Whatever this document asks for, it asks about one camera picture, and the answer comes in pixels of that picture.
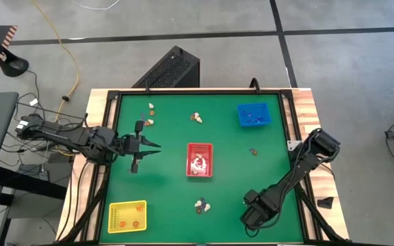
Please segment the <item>black table frame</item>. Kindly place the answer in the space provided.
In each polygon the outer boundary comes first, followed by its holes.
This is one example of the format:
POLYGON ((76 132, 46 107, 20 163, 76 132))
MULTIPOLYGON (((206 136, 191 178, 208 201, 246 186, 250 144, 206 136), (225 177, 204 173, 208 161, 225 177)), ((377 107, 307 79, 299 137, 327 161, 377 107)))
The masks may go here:
MULTIPOLYGON (((118 121, 118 104, 120 103, 119 93, 143 94, 144 90, 141 88, 112 88, 112 89, 93 89, 90 92, 86 113, 88 113, 87 122, 89 125, 105 125, 109 128, 113 127, 118 121)), ((279 93, 283 100, 282 114, 287 121, 286 133, 291 139, 306 139, 308 134, 315 128, 320 127, 319 116, 313 93, 310 88, 263 88, 261 94, 267 92, 279 93)), ((179 93, 191 95, 205 95, 205 94, 256 94, 253 88, 155 88, 150 91, 151 96, 156 96, 162 93, 179 93)), ((81 155, 75 157, 75 173, 81 174, 83 180, 81 186, 77 187, 78 178, 73 177, 73 180, 68 184, 73 191, 79 191, 81 197, 78 201, 75 198, 66 197, 64 203, 64 211, 60 219, 59 232, 64 234, 69 233, 69 229, 64 229, 64 222, 67 215, 71 215, 76 209, 81 212, 85 211, 88 202, 93 199, 94 194, 100 187, 100 181, 103 180, 104 169, 102 167, 89 166, 87 170, 82 171, 85 163, 85 158, 81 155)), ((341 209, 339 195, 335 181, 331 180, 331 167, 329 163, 325 163, 318 167, 315 171, 310 173, 310 176, 302 181, 302 188, 307 193, 309 200, 315 203, 318 199, 324 197, 334 196, 334 207, 329 211, 321 208, 322 215, 327 220, 327 223, 333 227, 336 233, 347 238, 348 232, 341 209)), ((76 241, 94 241, 99 238, 101 230, 101 219, 103 216, 104 201, 96 206, 88 221, 82 227, 82 231, 77 236, 76 241)), ((324 239, 328 241, 328 237, 320 228, 318 219, 312 215, 304 202, 300 203, 301 218, 306 223, 305 237, 307 239, 324 239)))

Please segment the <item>wooden table board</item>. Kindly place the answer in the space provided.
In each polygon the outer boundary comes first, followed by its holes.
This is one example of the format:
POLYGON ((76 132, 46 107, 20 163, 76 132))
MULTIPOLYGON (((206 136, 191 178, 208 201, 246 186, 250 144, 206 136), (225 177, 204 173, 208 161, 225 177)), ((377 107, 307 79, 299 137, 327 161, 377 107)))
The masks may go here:
MULTIPOLYGON (((203 92, 256 92, 252 88, 153 88, 150 95, 161 93, 185 93, 192 94, 203 92)), ((112 89, 93 89, 90 92, 88 106, 88 124, 98 125, 106 124, 112 127, 112 122, 118 118, 118 93, 136 93, 144 94, 142 88, 112 88, 112 89)), ((315 106, 313 93, 310 88, 263 88, 265 92, 280 92, 283 97, 283 113, 287 119, 288 134, 291 141, 294 139, 305 140, 307 135, 315 128, 320 127, 319 116, 315 106)), ((74 157, 73 173, 68 182, 69 191, 64 200, 64 206, 60 223, 57 227, 56 238, 66 236, 73 223, 85 211, 89 196, 91 193, 98 191, 103 180, 101 168, 96 168, 92 164, 85 164, 86 158, 78 154, 74 157)), ((331 209, 318 208, 318 211, 324 217, 326 222, 332 229, 343 238, 348 239, 349 235, 340 205, 337 186, 332 173, 331 165, 323 163, 313 170, 308 178, 302 181, 302 187, 308 191, 308 197, 313 202, 325 197, 333 197, 333 205, 331 209)))

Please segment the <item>yellow plastic basket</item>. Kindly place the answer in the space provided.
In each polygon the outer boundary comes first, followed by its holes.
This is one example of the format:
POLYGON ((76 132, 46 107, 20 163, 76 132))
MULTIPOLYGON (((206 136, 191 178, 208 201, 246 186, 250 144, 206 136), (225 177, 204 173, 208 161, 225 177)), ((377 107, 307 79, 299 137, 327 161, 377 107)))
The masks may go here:
POLYGON ((146 200, 116 202, 109 205, 109 215, 107 232, 109 234, 138 232, 147 229, 147 203, 146 200), (141 204, 142 211, 138 211, 136 206, 141 204), (126 226, 121 228, 120 222, 125 221, 126 226), (140 223, 138 228, 133 227, 133 222, 140 223))

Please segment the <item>red plastic basket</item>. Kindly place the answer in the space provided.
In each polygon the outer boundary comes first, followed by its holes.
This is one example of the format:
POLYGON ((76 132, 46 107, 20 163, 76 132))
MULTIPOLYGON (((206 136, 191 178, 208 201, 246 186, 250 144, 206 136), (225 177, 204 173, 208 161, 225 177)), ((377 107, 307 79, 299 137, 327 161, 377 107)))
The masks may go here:
POLYGON ((186 175, 194 178, 211 178, 213 175, 213 145, 211 143, 188 143, 186 175), (192 170, 191 164, 195 163, 198 170, 192 170), (207 164, 207 170, 201 170, 202 165, 207 164))

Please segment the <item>blue plastic basket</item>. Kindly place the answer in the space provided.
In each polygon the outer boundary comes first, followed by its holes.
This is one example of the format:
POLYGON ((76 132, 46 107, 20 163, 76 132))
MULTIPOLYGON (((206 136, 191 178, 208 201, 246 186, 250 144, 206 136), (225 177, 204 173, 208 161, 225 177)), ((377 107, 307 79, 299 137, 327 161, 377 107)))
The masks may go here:
POLYGON ((267 103, 251 103, 237 106, 239 116, 239 124, 241 127, 257 127, 266 126, 271 122, 271 116, 267 103), (247 114, 247 110, 251 110, 251 115, 247 114), (247 121, 252 118, 262 118, 260 124, 248 124, 247 121))

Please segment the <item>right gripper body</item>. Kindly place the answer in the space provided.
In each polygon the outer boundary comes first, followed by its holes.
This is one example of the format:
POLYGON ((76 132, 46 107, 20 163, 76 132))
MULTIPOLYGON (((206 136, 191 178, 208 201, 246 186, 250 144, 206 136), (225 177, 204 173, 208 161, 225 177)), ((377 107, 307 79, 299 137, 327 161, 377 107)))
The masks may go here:
POLYGON ((259 204, 251 204, 240 217, 240 221, 249 229, 258 229, 270 218, 270 214, 259 204))

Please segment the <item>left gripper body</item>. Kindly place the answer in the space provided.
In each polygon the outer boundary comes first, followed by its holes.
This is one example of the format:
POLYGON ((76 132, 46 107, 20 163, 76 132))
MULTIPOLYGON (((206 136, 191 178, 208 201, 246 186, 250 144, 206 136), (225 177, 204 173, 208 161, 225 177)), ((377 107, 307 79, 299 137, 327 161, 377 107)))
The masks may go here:
POLYGON ((138 120, 135 123, 135 134, 124 136, 124 144, 122 147, 123 151, 125 154, 130 154, 133 156, 131 164, 132 174, 137 173, 139 162, 143 159, 142 153, 140 152, 140 146, 144 142, 144 136, 142 135, 144 124, 145 122, 143 120, 138 120))

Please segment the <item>black perforated computer tower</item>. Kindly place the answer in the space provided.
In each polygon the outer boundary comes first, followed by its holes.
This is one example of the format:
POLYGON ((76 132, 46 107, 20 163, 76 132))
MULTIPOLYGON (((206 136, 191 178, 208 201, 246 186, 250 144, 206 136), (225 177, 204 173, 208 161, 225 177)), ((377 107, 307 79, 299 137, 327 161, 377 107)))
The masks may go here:
POLYGON ((173 46, 132 88, 200 87, 200 59, 173 46))

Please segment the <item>black wedge block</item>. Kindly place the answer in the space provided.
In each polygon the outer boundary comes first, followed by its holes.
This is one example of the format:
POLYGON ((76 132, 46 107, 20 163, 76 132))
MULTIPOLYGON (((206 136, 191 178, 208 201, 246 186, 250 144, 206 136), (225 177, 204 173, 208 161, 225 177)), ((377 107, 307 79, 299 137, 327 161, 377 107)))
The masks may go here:
POLYGON ((333 197, 325 197, 323 199, 317 200, 317 205, 320 208, 331 209, 333 205, 334 198, 333 197))

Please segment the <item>black desk bar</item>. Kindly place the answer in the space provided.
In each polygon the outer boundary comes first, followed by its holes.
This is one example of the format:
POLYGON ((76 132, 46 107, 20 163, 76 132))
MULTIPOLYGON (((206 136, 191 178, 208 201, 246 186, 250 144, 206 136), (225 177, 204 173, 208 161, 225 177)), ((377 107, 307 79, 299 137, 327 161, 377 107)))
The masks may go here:
POLYGON ((0 167, 0 185, 60 200, 66 197, 67 191, 67 188, 61 185, 18 173, 4 167, 0 167))

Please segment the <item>black stand base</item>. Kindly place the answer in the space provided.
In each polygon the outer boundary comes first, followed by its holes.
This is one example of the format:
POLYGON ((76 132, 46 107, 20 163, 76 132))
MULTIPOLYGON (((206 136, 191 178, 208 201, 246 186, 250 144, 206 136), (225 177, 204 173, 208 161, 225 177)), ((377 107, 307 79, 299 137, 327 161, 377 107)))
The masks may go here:
POLYGON ((18 77, 28 70, 29 62, 14 55, 0 44, 0 67, 5 76, 18 77))

